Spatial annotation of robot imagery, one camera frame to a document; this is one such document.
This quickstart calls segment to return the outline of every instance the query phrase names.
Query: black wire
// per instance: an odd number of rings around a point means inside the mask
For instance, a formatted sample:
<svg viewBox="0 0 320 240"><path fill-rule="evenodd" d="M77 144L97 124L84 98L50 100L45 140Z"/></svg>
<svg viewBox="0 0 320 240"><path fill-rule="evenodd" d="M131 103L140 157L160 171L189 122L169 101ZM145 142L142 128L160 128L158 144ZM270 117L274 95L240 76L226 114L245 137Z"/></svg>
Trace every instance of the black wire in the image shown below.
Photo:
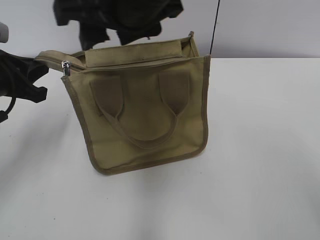
<svg viewBox="0 0 320 240"><path fill-rule="evenodd" d="M219 8L220 8L220 0L218 0L218 6L216 8L215 21L214 21L214 27L213 27L213 33L212 33L212 40L211 40L210 55L212 53L212 48L214 46L214 39L215 39L216 26L217 26L217 21L218 21Z"/></svg>

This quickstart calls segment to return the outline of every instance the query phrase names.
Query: metal zipper pull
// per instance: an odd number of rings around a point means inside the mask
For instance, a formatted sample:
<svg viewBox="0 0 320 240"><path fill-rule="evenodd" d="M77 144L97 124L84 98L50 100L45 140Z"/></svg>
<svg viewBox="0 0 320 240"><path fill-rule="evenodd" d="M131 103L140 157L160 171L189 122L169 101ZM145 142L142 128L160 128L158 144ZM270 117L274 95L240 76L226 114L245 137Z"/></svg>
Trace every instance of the metal zipper pull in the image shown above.
<svg viewBox="0 0 320 240"><path fill-rule="evenodd" d="M70 76L70 66L72 62L70 61L62 61L61 65L63 68L63 76Z"/></svg>

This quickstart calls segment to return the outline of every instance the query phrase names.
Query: bag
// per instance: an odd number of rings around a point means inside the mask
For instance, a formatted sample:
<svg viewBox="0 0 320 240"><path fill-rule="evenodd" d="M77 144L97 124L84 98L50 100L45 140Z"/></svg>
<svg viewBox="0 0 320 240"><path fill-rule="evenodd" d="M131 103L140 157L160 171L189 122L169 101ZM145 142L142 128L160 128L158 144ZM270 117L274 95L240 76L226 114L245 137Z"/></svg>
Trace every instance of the bag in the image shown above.
<svg viewBox="0 0 320 240"><path fill-rule="evenodd" d="M148 168L205 148L211 58L199 57L193 36L37 56L59 71L63 61L62 81L97 171Z"/></svg>

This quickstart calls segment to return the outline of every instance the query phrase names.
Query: fabric handle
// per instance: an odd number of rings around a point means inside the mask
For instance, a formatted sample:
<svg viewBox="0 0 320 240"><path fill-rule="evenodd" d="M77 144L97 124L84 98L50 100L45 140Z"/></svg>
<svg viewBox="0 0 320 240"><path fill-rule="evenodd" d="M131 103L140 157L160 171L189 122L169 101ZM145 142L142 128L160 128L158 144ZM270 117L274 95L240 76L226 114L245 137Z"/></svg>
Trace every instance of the fabric handle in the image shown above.
<svg viewBox="0 0 320 240"><path fill-rule="evenodd" d="M120 123L120 114L124 109L124 95L121 77L96 78L91 81L91 89L96 104L112 127L123 137L139 148L154 148L166 142L174 133L179 116L189 102L189 73L186 71L164 71L159 74L159 90L163 104L170 112L168 131L160 137L141 140L131 136Z"/></svg>

